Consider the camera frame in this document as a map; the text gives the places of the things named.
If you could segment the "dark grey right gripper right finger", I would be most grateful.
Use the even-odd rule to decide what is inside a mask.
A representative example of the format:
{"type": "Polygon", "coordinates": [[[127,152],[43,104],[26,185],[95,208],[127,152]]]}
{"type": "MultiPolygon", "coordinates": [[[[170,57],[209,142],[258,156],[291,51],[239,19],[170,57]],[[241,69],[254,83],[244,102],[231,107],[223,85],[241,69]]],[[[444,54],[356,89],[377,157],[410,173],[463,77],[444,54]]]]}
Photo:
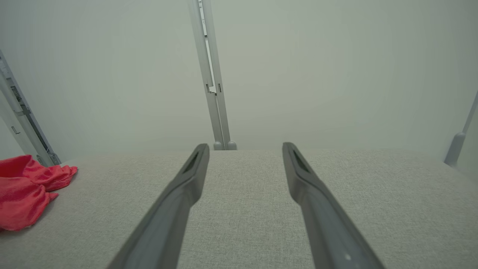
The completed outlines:
{"type": "Polygon", "coordinates": [[[298,148],[282,145],[286,179],[300,206],[317,269],[382,269],[384,265],[298,148]]]}

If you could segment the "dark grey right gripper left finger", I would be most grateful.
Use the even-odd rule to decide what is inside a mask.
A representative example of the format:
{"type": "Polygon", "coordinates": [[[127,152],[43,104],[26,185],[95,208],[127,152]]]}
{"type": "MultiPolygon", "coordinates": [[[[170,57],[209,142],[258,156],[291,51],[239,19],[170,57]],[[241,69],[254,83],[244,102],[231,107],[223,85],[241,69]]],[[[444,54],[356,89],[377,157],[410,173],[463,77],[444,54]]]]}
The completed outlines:
{"type": "Polygon", "coordinates": [[[209,146],[199,144],[162,191],[110,269],[175,269],[191,207],[200,199],[209,162],[209,146]]]}

